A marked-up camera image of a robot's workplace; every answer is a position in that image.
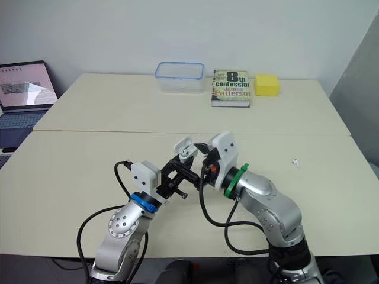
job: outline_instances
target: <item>laptop screen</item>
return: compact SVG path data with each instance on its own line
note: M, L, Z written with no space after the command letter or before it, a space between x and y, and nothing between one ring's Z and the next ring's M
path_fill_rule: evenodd
M4 111L48 108L56 101L44 61L0 65L0 106Z

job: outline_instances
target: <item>green ring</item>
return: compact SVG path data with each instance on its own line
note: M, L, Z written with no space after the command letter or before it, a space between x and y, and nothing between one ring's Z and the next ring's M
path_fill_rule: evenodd
M226 197L229 198L229 195L230 193L232 192L232 189L234 188L234 186L238 183L239 179L241 178L241 176L243 175L243 173L245 173L247 170L248 170L248 166L249 164L244 164L241 169L236 173L236 175L234 176L234 178L232 179L232 182L229 184L229 186L227 187L227 189L225 190L225 193L224 195Z

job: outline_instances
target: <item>book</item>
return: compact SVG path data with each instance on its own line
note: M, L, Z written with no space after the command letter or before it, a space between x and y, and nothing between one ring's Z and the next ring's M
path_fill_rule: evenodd
M247 71L213 71L211 106L248 108L251 93Z

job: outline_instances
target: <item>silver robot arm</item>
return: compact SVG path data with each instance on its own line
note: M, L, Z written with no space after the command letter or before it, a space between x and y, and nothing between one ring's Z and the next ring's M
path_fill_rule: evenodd
M241 169L236 167L238 150L232 133L214 137L208 151L207 157L212 158L206 163L216 165L219 171L215 189L237 199L257 217L269 242L269 256L281 274L293 283L323 284L316 259L308 249L296 203L279 192L267 177L247 171L248 164Z
M179 142L174 150L178 154L159 170L148 161L127 162L134 185L141 191L131 195L131 200L111 216L108 232L99 246L91 270L91 281L103 283L125 282L129 279L136 261L140 242L151 220L162 204L174 193L186 198L178 189L184 180L198 183L199 177L190 171L198 150L190 138ZM177 174L170 178L172 172Z

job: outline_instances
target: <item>plastic container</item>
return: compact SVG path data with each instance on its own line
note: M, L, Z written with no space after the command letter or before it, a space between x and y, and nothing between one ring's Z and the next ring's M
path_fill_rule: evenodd
M160 62L154 75L162 92L204 92L204 65L202 63Z

